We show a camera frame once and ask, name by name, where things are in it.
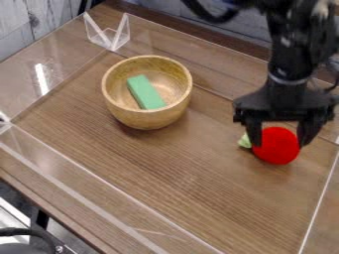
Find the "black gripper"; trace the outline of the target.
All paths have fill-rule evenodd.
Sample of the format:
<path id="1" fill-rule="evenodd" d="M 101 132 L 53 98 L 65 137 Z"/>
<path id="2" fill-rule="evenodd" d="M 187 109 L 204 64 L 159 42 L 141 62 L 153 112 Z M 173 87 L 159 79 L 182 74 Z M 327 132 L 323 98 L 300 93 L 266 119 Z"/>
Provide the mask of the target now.
<path id="1" fill-rule="evenodd" d="M 324 121 L 334 119 L 339 102 L 328 90 L 307 87 L 311 79 L 311 76 L 287 79 L 270 73 L 264 85 L 235 99 L 234 121 L 246 125 L 254 146 L 262 145 L 262 122 L 300 121 L 296 136 L 299 147 L 303 148 L 324 125 L 320 119 L 310 118 L 320 115 Z"/>

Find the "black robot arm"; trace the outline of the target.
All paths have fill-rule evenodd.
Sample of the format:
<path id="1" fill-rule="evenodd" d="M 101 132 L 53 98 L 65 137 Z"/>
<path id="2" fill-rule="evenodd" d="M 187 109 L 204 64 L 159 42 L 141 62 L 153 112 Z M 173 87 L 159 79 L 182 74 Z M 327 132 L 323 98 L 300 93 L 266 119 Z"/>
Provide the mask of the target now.
<path id="1" fill-rule="evenodd" d="M 227 8 L 214 15 L 199 0 L 182 0 L 186 7 L 211 23 L 231 21 L 255 8 L 266 16 L 271 55 L 263 86 L 234 101 L 234 120 L 247 128 L 255 146 L 262 144 L 262 124 L 295 121 L 298 145 L 307 146 L 335 117 L 339 96 L 332 87 L 308 88 L 320 65 L 339 54 L 336 0 L 224 0 Z"/>

